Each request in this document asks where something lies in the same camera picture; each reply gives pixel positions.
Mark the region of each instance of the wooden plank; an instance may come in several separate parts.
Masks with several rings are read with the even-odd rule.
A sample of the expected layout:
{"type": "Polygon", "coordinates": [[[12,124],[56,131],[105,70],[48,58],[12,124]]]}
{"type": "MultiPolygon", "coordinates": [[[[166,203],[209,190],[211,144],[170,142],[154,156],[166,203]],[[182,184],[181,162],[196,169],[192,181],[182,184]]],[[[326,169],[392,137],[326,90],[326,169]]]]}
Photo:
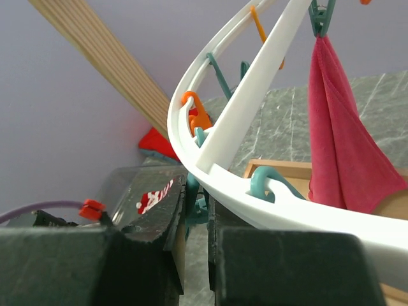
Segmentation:
{"type": "MultiPolygon", "coordinates": [[[[251,177],[255,169],[259,166],[274,167],[293,187],[304,197],[308,198],[309,181],[312,174],[311,163],[251,159],[245,170],[244,178],[247,179],[251,177]]],[[[408,169],[397,169],[397,171],[408,182],[408,169]]],[[[408,189],[385,198],[376,208],[374,214],[408,220],[408,189]]],[[[408,306],[408,293],[384,284],[381,284],[381,289],[386,297],[388,306],[408,306]]]]}
{"type": "Polygon", "coordinates": [[[164,137],[168,97],[109,31],[85,0],[29,2],[133,105],[164,137]]]}

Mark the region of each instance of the white plastic frame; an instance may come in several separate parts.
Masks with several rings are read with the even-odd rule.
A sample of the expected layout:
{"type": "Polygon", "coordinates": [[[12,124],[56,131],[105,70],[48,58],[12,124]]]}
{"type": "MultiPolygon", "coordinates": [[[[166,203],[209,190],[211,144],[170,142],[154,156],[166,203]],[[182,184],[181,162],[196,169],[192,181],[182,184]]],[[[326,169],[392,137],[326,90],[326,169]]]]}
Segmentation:
{"type": "Polygon", "coordinates": [[[205,46],[181,79],[171,99],[168,134],[183,165],[220,203],[249,224],[271,230],[316,230],[350,233],[364,244],[374,260],[381,282],[408,291],[408,221],[361,214],[300,200],[282,183],[267,180],[265,188],[275,193],[275,203],[249,194],[250,179],[226,169],[244,136],[302,22],[312,0],[290,0],[248,72],[222,111],[214,127],[205,131],[201,148],[191,136],[188,109],[181,97],[196,91],[210,69],[206,57],[215,58],[253,22],[250,7],[261,13],[275,0],[249,1],[205,46]]]}

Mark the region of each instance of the orange plastic clip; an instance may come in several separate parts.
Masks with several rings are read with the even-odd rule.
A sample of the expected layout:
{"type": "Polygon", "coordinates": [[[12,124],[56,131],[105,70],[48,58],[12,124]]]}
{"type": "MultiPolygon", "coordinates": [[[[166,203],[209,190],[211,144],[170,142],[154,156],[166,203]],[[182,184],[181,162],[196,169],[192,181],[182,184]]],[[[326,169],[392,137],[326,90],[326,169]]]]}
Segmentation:
{"type": "Polygon", "coordinates": [[[187,100],[193,97],[194,105],[197,108],[198,115],[190,115],[189,116],[189,123],[190,123],[190,131],[193,136],[195,136],[194,129],[197,128],[202,128],[203,130],[206,130],[208,128],[211,128],[211,121],[210,118],[208,118],[208,115],[205,111],[205,108],[203,104],[201,103],[198,95],[194,91],[186,91],[183,96],[181,97],[181,102],[183,105],[187,103],[187,100]]]}
{"type": "MultiPolygon", "coordinates": [[[[251,15],[255,21],[256,28],[258,29],[259,36],[261,37],[261,41],[262,43],[265,43],[266,34],[265,34],[265,31],[263,30],[261,22],[259,21],[258,13],[256,12],[255,6],[251,6],[251,15]]],[[[285,58],[283,58],[283,61],[282,61],[282,64],[280,64],[279,70],[283,69],[284,66],[285,66],[285,58]]]]}
{"type": "Polygon", "coordinates": [[[88,199],[85,201],[84,205],[82,205],[79,215],[88,220],[97,221],[102,217],[102,212],[105,208],[104,204],[88,199]]]}

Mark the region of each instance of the teal clothespin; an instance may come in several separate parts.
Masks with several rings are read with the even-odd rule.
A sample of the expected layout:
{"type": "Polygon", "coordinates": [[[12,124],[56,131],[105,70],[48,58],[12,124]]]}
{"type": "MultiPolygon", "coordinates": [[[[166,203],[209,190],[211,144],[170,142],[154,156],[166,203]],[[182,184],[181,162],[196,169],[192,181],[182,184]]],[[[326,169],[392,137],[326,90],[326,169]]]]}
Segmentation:
{"type": "Polygon", "coordinates": [[[227,97],[227,100],[229,101],[232,97],[230,87],[228,86],[227,81],[225,81],[225,78],[222,75],[221,69],[219,69],[217,61],[215,60],[212,53],[211,52],[207,53],[207,57],[210,60],[210,64],[214,67],[215,75],[217,76],[218,83],[221,86],[222,91],[224,92],[225,96],[227,97]]]}
{"type": "MultiPolygon", "coordinates": [[[[205,141],[205,134],[201,127],[194,129],[194,133],[197,136],[197,145],[201,147],[205,141]]],[[[190,227],[197,224],[204,224],[208,222],[208,201],[210,195],[204,189],[204,198],[197,200],[198,190],[200,183],[196,178],[188,173],[186,184],[186,235],[187,240],[190,234],[190,227]]]]}
{"type": "Polygon", "coordinates": [[[244,78],[245,74],[247,73],[249,69],[249,63],[242,61],[241,62],[241,80],[244,78]]]}
{"type": "Polygon", "coordinates": [[[329,0],[327,7],[317,5],[317,0],[313,0],[309,6],[309,16],[312,22],[313,34],[315,37],[324,37],[329,29],[336,0],[329,0]]]}
{"type": "Polygon", "coordinates": [[[300,192],[297,191],[296,188],[294,188],[291,183],[289,183],[278,171],[276,171],[275,168],[268,166],[257,167],[252,174],[251,195],[255,196],[258,199],[275,203],[275,195],[273,192],[270,191],[268,195],[265,194],[266,179],[273,179],[282,182],[287,188],[289,188],[294,196],[299,199],[305,200],[300,192]]]}

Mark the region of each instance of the pink towel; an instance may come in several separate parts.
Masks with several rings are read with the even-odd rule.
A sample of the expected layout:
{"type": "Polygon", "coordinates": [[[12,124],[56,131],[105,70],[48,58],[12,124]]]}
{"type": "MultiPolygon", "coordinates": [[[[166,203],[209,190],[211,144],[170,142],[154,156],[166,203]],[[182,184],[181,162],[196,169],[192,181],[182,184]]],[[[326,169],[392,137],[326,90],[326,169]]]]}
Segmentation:
{"type": "Polygon", "coordinates": [[[309,79],[312,178],[309,199],[371,213],[407,188],[358,115],[349,81],[327,36],[318,38],[309,79]]]}

